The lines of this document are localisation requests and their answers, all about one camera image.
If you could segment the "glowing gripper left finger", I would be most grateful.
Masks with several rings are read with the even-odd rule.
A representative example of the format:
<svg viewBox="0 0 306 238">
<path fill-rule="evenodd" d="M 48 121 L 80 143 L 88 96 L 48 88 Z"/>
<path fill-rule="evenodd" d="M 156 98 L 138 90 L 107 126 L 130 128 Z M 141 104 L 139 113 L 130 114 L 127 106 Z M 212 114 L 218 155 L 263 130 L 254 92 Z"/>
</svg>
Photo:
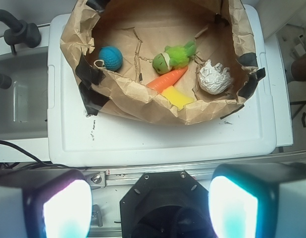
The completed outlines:
<svg viewBox="0 0 306 238">
<path fill-rule="evenodd" d="M 91 216 L 79 170 L 0 170 L 0 238 L 85 238 Z"/>
</svg>

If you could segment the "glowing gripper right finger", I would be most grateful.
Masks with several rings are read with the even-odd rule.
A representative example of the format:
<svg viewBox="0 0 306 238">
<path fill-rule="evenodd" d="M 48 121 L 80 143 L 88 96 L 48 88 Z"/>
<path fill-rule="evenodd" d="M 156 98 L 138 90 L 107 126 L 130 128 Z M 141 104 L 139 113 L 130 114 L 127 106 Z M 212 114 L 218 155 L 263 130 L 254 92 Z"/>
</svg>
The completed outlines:
<svg viewBox="0 0 306 238">
<path fill-rule="evenodd" d="M 219 238 L 306 238 L 306 163 L 221 164 L 208 207 Z"/>
</svg>

